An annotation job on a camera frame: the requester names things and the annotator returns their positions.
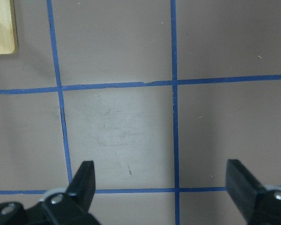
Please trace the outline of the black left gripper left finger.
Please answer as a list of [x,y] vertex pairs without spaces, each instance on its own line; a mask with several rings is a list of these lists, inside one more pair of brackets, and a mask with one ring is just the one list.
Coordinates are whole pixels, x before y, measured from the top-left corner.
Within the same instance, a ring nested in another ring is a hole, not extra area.
[[67,188],[45,192],[41,207],[51,225],[98,225],[89,213],[96,190],[93,161],[83,161]]

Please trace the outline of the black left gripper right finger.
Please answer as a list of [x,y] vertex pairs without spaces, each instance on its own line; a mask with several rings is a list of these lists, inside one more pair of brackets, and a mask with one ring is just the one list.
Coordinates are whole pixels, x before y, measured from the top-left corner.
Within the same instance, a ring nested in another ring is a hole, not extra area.
[[227,160],[225,188],[248,225],[281,225],[281,187],[263,185],[238,159]]

